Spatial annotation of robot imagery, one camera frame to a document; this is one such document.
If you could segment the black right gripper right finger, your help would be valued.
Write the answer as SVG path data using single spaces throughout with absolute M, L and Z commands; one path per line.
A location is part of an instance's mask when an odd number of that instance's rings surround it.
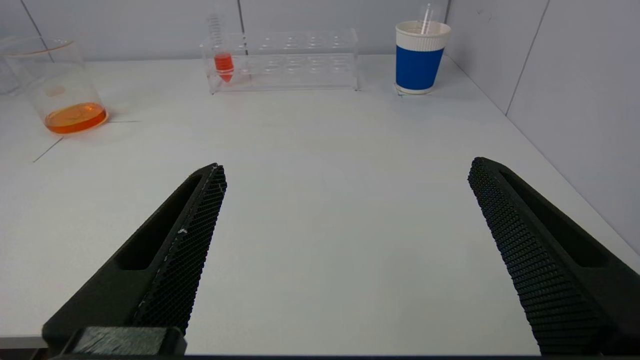
M 544 356 L 637 356 L 640 276 L 507 166 L 471 162 L 471 191 Z

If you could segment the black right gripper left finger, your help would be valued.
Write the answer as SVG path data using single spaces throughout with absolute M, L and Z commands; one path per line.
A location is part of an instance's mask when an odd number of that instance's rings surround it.
M 190 174 L 42 328 L 52 357 L 170 357 L 186 329 L 227 181 Z

